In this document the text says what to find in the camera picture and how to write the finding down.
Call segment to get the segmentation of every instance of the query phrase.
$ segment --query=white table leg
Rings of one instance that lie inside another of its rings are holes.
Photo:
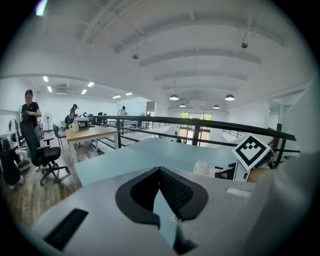
[[[16,141],[18,142],[18,149],[20,149],[20,145],[19,145],[19,140],[18,140],[18,133],[17,133],[17,131],[15,131],[15,137],[16,137]]]
[[[72,142],[69,142],[69,148],[70,148],[71,156],[73,158],[73,162],[78,163],[78,159],[75,151],[75,145]]]
[[[95,139],[94,142],[95,142],[95,151],[98,151],[99,150],[98,139]]]
[[[118,134],[114,135],[114,148],[117,150],[119,148],[119,142],[118,142]]]

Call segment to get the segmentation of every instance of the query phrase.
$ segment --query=wooden floor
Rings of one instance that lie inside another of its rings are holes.
[[[49,137],[51,137],[49,134],[45,134],[46,139]],[[14,221],[31,227],[48,209],[82,187],[75,170],[75,165],[73,161],[70,161],[71,154],[68,142],[64,139],[62,143],[63,150],[61,150],[61,156],[56,163],[59,166],[68,166],[70,174],[65,169],[59,170],[59,172],[56,171],[55,174],[60,179],[60,184],[54,183],[53,175],[49,174],[43,181],[44,186],[40,186],[39,182],[43,175],[41,170],[36,172],[33,165],[28,172],[22,174],[24,177],[22,186],[17,185],[14,190],[11,190],[6,185],[3,175],[0,177],[1,194],[7,202]],[[50,145],[51,147],[59,147],[58,139],[54,138],[51,140]],[[90,141],[82,142],[80,147],[75,145],[74,148],[78,162],[103,154],[100,151],[95,151]]]

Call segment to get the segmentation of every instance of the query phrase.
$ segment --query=standing fan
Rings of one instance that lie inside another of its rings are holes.
[[[52,121],[51,114],[49,112],[45,113],[42,119],[46,124],[48,124],[48,131],[49,131],[49,123]]]

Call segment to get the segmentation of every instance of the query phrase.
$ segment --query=light blue table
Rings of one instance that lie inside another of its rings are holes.
[[[212,167],[227,168],[228,164],[237,160],[231,150],[232,147],[207,148],[148,138],[76,163],[75,169],[82,185],[86,186],[96,181],[156,166],[192,173],[196,162],[204,161]],[[176,225],[170,219],[172,211],[161,192],[158,192],[155,198],[153,212],[160,216],[160,233],[172,246]]]

